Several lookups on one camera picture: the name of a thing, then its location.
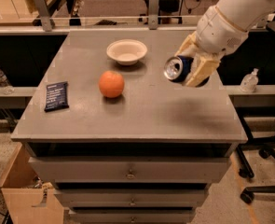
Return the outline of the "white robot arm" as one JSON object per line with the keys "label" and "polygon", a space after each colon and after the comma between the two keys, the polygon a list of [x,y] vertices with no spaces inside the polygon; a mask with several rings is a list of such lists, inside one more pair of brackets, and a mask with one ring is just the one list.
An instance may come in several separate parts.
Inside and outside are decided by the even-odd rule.
{"label": "white robot arm", "polygon": [[219,0],[199,19],[196,31],[177,50],[193,62],[183,84],[197,87],[248,38],[251,28],[275,11],[275,0]]}

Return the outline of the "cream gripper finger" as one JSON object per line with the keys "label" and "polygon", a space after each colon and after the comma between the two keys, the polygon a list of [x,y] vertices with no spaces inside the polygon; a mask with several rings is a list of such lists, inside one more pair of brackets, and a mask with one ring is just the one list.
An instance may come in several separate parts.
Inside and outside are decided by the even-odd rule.
{"label": "cream gripper finger", "polygon": [[198,52],[199,47],[196,42],[196,33],[193,32],[186,37],[180,48],[176,51],[175,55],[194,58]]}
{"label": "cream gripper finger", "polygon": [[186,76],[187,87],[198,87],[219,66],[221,57],[218,54],[197,53],[191,63],[189,74]]}

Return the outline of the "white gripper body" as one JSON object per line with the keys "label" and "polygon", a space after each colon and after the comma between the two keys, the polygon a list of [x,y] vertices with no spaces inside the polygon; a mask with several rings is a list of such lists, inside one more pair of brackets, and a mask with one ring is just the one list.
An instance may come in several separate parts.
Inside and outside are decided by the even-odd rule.
{"label": "white gripper body", "polygon": [[231,23],[217,6],[211,6],[200,18],[196,43],[207,53],[234,53],[248,38],[248,32]]}

